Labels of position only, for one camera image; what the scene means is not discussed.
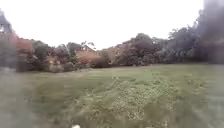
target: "green grass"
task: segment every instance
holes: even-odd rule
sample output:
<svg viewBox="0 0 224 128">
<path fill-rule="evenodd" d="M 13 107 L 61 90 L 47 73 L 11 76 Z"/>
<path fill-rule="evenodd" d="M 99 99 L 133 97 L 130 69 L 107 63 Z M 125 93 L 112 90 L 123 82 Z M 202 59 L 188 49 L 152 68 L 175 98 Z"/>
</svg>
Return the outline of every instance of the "green grass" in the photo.
<svg viewBox="0 0 224 128">
<path fill-rule="evenodd" d="M 224 66 L 155 65 L 20 76 L 30 106 L 54 128 L 223 126 L 224 112 L 216 109 L 222 107 L 217 97 L 224 101 Z"/>
</svg>

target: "grassy field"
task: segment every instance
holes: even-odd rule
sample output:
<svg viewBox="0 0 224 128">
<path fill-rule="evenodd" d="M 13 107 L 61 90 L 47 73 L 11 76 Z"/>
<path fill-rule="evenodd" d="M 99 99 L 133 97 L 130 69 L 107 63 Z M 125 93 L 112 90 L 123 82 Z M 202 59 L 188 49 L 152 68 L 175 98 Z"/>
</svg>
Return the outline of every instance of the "grassy field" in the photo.
<svg viewBox="0 0 224 128">
<path fill-rule="evenodd" d="M 33 111 L 54 128 L 224 126 L 224 66 L 155 65 L 19 76 Z"/>
</svg>

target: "foliage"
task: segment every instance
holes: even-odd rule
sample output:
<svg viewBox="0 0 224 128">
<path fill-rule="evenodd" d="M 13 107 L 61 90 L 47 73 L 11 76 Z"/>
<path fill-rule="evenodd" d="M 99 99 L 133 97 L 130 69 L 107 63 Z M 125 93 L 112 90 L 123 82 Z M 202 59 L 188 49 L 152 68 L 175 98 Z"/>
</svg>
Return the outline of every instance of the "foliage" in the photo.
<svg viewBox="0 0 224 128">
<path fill-rule="evenodd" d="M 219 1 L 215 0 L 206 4 L 193 26 L 173 29 L 168 39 L 151 38 L 144 33 L 139 33 L 122 44 L 99 51 L 95 51 L 94 43 L 87 41 L 81 44 L 69 42 L 66 45 L 50 47 L 41 41 L 33 40 L 31 40 L 33 43 L 30 50 L 30 46 L 23 46 L 30 42 L 26 39 L 15 42 L 16 46 L 21 44 L 23 47 L 23 49 L 17 47 L 16 50 L 13 48 L 13 43 L 9 43 L 8 40 L 13 39 L 13 33 L 6 34 L 10 38 L 0 37 L 2 42 L 0 59 L 1 62 L 5 62 L 1 65 L 17 65 L 18 61 L 19 65 L 32 65 L 29 70 L 44 71 L 52 64 L 63 67 L 68 63 L 72 63 L 77 68 L 146 66 L 154 63 L 224 63 L 224 27 L 222 25 L 224 6 L 217 2 Z M 18 57 L 21 54 L 26 54 L 25 58 Z"/>
</svg>

